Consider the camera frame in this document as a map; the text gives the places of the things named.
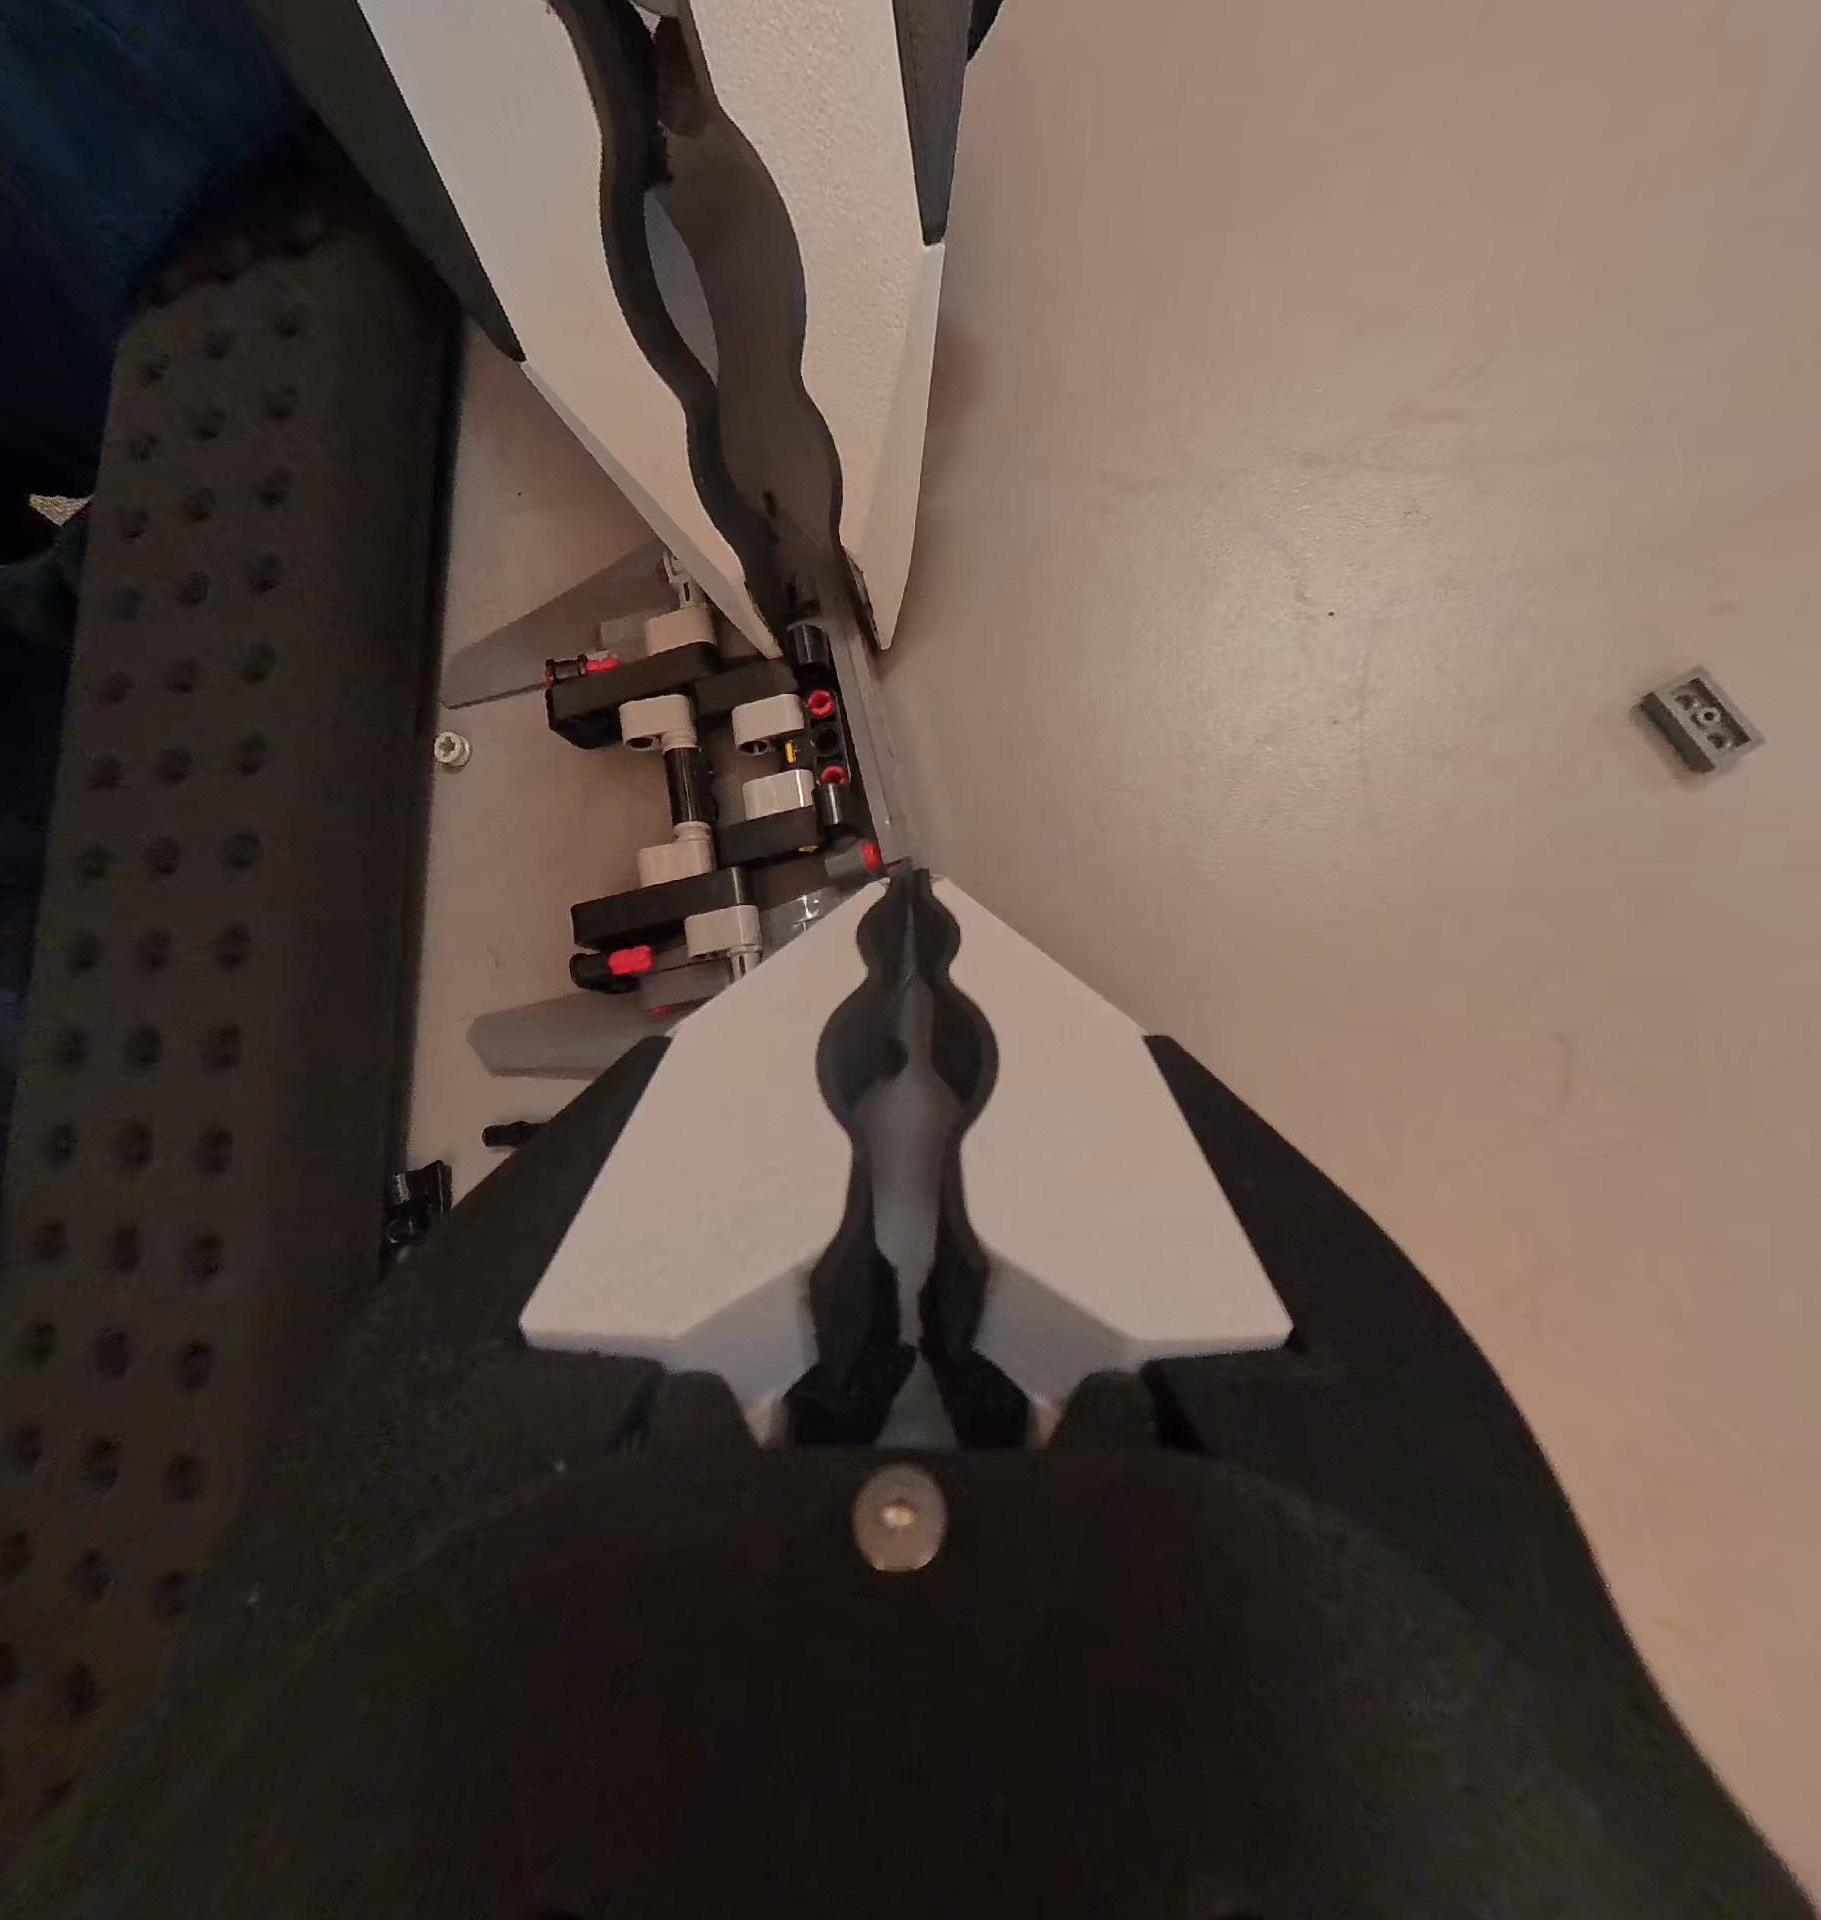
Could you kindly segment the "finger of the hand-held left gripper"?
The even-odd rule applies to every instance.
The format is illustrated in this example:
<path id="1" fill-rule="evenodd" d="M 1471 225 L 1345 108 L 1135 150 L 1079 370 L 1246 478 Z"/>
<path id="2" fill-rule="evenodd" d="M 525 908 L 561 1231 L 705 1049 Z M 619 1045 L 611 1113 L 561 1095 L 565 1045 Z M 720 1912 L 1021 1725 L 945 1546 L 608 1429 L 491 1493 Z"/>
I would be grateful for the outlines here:
<path id="1" fill-rule="evenodd" d="M 652 267 L 653 120 L 624 7 L 359 11 L 530 385 L 720 613 L 781 616 L 775 541 Z"/>
<path id="2" fill-rule="evenodd" d="M 886 651 L 913 567 L 949 228 L 949 8 L 647 4 L 666 220 L 722 465 L 782 570 Z"/>

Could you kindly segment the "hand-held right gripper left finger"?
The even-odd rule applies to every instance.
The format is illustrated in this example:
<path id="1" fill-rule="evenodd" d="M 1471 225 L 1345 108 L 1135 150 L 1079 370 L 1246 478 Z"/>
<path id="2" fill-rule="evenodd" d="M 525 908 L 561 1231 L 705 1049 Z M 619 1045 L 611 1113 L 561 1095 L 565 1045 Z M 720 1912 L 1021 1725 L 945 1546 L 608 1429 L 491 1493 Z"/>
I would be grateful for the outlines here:
<path id="1" fill-rule="evenodd" d="M 908 1348 L 855 1110 L 889 1072 L 911 908 L 906 874 L 857 892 L 675 1027 L 523 1307 L 529 1348 L 880 1424 Z"/>

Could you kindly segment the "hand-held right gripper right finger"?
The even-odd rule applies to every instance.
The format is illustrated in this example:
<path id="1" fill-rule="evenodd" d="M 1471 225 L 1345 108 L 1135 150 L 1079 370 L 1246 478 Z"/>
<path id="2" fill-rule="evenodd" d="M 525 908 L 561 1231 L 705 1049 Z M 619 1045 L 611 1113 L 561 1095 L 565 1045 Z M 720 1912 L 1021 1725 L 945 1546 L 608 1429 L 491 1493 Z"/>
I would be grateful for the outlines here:
<path id="1" fill-rule="evenodd" d="M 933 895 L 994 1049 L 959 1156 L 989 1265 L 971 1351 L 1043 1428 L 1094 1375 L 1281 1351 L 1286 1309 L 1146 1031 L 951 878 Z"/>

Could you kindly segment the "grey black lego technic model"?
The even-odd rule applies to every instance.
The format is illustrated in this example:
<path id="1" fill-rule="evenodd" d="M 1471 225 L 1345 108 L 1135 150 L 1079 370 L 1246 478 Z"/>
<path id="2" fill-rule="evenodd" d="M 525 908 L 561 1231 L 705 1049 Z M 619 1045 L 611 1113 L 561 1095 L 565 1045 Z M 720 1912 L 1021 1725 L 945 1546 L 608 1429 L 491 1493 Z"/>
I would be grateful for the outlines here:
<path id="1" fill-rule="evenodd" d="M 585 1082 L 692 1015 L 914 851 L 873 614 L 791 585 L 775 654 L 638 544 L 441 668 L 449 714 L 537 699 L 548 737 L 634 756 L 662 785 L 652 843 L 617 831 L 619 886 L 566 911 L 566 988 L 477 1015 L 495 1079 Z"/>

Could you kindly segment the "person's left forearm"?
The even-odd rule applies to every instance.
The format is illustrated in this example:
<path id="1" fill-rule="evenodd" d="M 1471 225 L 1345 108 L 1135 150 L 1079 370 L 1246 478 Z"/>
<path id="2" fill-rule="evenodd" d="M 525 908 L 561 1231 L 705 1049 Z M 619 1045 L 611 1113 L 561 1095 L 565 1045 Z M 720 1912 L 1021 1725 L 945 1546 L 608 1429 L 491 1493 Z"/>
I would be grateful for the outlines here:
<path id="1" fill-rule="evenodd" d="M 0 2 L 0 485 L 88 489 L 134 285 L 302 107 L 241 2 Z"/>

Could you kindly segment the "small grey lego plate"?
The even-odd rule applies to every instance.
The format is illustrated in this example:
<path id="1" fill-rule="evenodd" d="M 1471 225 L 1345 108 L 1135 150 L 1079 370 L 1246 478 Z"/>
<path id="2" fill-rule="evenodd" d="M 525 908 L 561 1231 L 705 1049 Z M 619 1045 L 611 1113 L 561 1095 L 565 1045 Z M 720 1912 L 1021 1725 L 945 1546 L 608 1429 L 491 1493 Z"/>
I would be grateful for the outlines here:
<path id="1" fill-rule="evenodd" d="M 1637 715 L 1692 779 L 1715 779 L 1761 747 L 1764 736 L 1709 669 L 1693 668 L 1644 691 Z"/>

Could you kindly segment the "black perforated foam mat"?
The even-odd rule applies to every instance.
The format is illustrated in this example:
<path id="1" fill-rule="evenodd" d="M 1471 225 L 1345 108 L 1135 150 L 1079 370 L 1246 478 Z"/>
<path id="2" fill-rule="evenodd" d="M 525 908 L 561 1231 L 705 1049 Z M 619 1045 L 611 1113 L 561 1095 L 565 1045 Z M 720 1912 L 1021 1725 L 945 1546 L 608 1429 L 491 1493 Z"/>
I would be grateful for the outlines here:
<path id="1" fill-rule="evenodd" d="M 0 1907 L 377 1278 L 455 327 L 366 194 L 119 352 L 0 1234 Z"/>

